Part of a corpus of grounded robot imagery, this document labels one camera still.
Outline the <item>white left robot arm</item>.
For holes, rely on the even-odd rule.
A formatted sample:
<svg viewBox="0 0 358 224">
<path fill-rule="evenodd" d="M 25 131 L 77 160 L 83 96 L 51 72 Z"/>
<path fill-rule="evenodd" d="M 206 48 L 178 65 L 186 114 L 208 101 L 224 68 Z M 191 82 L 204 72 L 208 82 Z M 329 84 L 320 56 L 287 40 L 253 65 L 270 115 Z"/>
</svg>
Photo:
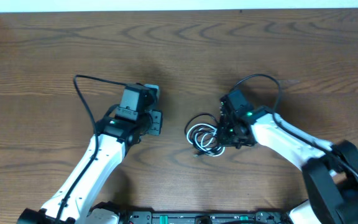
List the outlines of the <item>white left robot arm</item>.
<svg viewBox="0 0 358 224">
<path fill-rule="evenodd" d="M 120 223 L 119 212 L 94 207 L 112 171 L 145 134 L 158 136 L 162 112 L 156 110 L 157 85 L 128 84 L 121 102 L 112 105 L 95 124 L 95 134 L 73 172 L 40 210 L 25 209 L 18 223 Z"/>
</svg>

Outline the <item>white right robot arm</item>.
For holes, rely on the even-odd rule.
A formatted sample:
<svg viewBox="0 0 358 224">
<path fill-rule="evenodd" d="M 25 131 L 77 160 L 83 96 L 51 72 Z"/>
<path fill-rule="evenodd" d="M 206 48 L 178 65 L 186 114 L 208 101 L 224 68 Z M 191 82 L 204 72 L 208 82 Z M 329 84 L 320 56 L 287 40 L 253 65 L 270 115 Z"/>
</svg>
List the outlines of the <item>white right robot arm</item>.
<svg viewBox="0 0 358 224">
<path fill-rule="evenodd" d="M 290 223 L 358 223 L 358 149 L 333 144 L 283 120 L 270 108 L 254 108 L 240 90 L 221 99 L 219 146 L 265 146 L 297 167 L 307 201 L 287 213 Z"/>
</svg>

